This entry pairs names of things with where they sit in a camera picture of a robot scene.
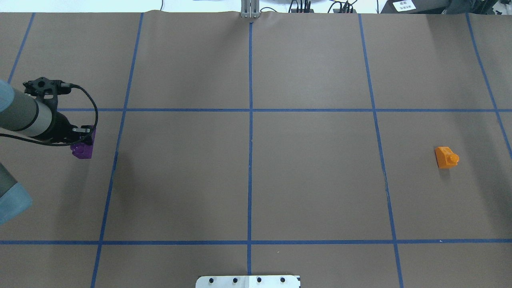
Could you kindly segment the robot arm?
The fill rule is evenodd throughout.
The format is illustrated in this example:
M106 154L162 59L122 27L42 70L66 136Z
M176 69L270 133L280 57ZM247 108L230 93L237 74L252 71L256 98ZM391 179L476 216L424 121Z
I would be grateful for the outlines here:
M1 81L0 126L9 131L1 136L42 146L69 146L79 159L90 159L99 120L91 95L78 84L45 77L24 82L24 91ZM94 109L92 125L75 126L58 111L58 97L73 89L82 91Z

